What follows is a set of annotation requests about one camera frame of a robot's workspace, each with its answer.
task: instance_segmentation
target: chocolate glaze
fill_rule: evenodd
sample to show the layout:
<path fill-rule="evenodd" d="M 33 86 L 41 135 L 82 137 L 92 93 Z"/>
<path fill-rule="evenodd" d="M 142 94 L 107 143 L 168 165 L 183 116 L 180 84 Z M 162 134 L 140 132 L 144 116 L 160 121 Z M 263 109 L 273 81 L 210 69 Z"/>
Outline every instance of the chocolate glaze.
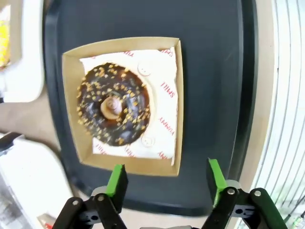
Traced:
<path fill-rule="evenodd" d="M 93 137 L 110 146 L 123 146 L 137 140 L 150 119 L 146 85 L 128 69 L 114 63 L 96 66 L 83 78 L 78 88 L 79 123 Z M 101 103 L 110 96 L 120 99 L 122 112 L 116 120 L 101 113 Z"/>

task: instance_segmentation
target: white slatted surface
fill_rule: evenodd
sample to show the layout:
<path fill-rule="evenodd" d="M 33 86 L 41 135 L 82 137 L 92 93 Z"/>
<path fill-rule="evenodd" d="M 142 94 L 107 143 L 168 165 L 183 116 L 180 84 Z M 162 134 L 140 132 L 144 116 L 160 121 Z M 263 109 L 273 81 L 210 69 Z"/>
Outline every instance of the white slatted surface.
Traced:
<path fill-rule="evenodd" d="M 252 188 L 265 188 L 284 218 L 305 195 L 305 0 L 272 1 L 273 102 Z M 304 210 L 305 202 L 294 216 Z M 248 228 L 243 223 L 237 225 Z"/>

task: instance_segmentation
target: screw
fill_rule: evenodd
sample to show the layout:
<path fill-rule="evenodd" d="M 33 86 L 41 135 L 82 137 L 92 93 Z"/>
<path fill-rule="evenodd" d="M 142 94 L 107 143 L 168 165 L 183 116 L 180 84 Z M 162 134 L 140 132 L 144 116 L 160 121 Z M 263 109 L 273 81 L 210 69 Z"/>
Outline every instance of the screw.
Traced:
<path fill-rule="evenodd" d="M 103 196 L 99 196 L 99 197 L 97 198 L 97 200 L 98 200 L 98 201 L 103 201 L 103 200 L 104 200 L 104 197 L 103 197 Z"/>
<path fill-rule="evenodd" d="M 229 195 L 234 195 L 235 190 L 230 188 L 230 189 L 227 191 L 227 193 L 228 193 Z"/>
<path fill-rule="evenodd" d="M 260 191 L 255 191 L 255 192 L 254 192 L 254 195 L 256 195 L 257 197 L 260 197 L 261 194 L 262 194 L 262 193 L 261 193 Z"/>

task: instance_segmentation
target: cardboard piece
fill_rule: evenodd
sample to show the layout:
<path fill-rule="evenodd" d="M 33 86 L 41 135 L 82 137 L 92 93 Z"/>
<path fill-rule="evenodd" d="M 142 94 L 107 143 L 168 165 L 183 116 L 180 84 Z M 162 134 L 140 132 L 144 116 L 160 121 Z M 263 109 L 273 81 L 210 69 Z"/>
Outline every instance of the cardboard piece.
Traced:
<path fill-rule="evenodd" d="M 78 124 L 79 117 L 76 112 L 77 87 L 81 84 L 81 79 L 85 76 L 83 64 L 79 59 L 132 50 L 165 50 L 173 46 L 175 46 L 176 51 L 176 85 L 178 91 L 177 136 L 174 165 L 171 165 L 171 159 L 159 160 L 93 154 L 92 136 L 87 135 L 85 127 Z M 127 172 L 139 175 L 177 176 L 179 174 L 183 136 L 183 67 L 181 43 L 178 38 L 134 37 L 87 44 L 63 54 L 62 76 L 71 133 L 81 163 L 108 170 L 112 170 L 116 164 L 125 164 Z"/>
<path fill-rule="evenodd" d="M 1 0 L 0 10 L 10 5 L 10 63 L 21 59 L 21 22 L 23 0 Z"/>

